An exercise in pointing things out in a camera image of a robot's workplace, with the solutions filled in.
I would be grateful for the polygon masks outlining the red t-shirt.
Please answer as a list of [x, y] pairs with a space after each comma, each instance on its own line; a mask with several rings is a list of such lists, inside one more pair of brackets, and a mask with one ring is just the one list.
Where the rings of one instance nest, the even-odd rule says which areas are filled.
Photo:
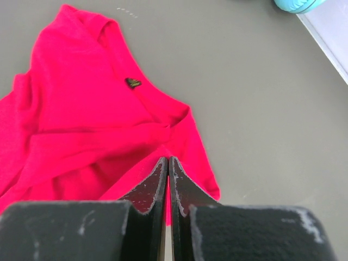
[[1, 100], [1, 209], [117, 200], [171, 156], [220, 198], [190, 107], [146, 78], [116, 21], [63, 5]]

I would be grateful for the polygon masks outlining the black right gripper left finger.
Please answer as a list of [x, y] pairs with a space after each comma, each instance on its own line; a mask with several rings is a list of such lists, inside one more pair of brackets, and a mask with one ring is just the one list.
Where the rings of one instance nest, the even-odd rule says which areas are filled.
[[168, 160], [118, 201], [24, 201], [1, 215], [1, 260], [163, 260]]

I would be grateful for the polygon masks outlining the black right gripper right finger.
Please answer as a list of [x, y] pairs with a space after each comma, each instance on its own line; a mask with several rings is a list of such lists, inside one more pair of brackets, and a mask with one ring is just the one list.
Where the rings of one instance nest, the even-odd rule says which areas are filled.
[[313, 213], [296, 206], [226, 206], [169, 159], [174, 260], [336, 260]]

